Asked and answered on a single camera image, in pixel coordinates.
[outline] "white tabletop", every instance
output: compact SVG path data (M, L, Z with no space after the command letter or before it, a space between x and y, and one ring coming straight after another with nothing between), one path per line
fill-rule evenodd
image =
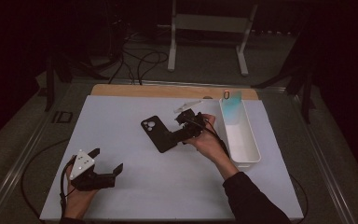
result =
M97 174L111 173L124 163L116 186L101 189L85 218L101 220L232 219L223 178L211 161L190 145L178 144L159 153L141 121L160 117L170 131L180 127L173 110L194 99L88 96L66 149L41 219L61 217L60 176L79 149L98 147ZM261 161L245 173L290 218L302 218L281 152L261 101L244 101ZM216 115L215 129L227 141L217 100L203 100L194 112Z

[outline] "hand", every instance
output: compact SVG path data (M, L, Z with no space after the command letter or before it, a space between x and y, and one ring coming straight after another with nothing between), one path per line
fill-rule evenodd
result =
M94 189L90 191L80 191L75 189L75 187L71 184L71 180L69 179L69 175L71 174L73 167L74 165L70 165L66 169L66 178L68 180L67 192L69 195L67 196L64 216L75 219L82 219L98 190Z
M206 128L213 132L212 126L216 120L215 116L208 114L202 116L208 120ZM203 131L198 137L187 139L184 142L193 145L198 152L211 160L225 180L239 171L227 156L219 141L210 132Z

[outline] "white metal frame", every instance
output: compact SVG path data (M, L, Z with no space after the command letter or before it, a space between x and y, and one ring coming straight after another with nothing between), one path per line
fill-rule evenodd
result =
M245 57L243 55L243 50L245 49L249 34L251 33L256 11L257 5L253 5L252 11L247 18L176 14L176 0L172 0L172 34L168 70L170 72L175 70L176 29L220 31L243 34L243 40L241 44L237 46L236 51L238 55L238 62L240 64L241 74L243 76L248 76L249 72Z

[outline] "person's left hand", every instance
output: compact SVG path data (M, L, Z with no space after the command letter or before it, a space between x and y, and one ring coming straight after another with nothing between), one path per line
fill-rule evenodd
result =
M66 179L68 180L68 193L66 200L66 209L65 209L65 217L82 219L86 214L87 209L89 208L92 199L95 194L98 192L98 189L90 190L90 191L80 191L75 189L71 184L71 180L69 179L69 175L72 172L72 168L74 165L70 165L66 169Z

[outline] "dark background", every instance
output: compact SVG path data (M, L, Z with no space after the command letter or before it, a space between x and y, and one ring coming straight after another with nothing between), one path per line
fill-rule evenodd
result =
M0 129L38 91L34 78L46 70L48 43L62 46L71 54L84 48L88 34L105 25L98 9L89 12L89 21L75 17L73 4L81 6L92 2L98 1L0 1ZM153 35L157 24L171 23L171 1L125 2L117 14L135 29ZM231 1L230 4L208 2L208 7L198 7L202 1L183 1L178 10L209 15L242 14L241 7ZM306 55L314 46L319 47L314 58L317 68L313 83L320 87L324 101L358 161L358 1L315 2L260 4L253 28L258 35L266 31L298 35L292 55ZM79 23L88 25L82 27L83 33Z

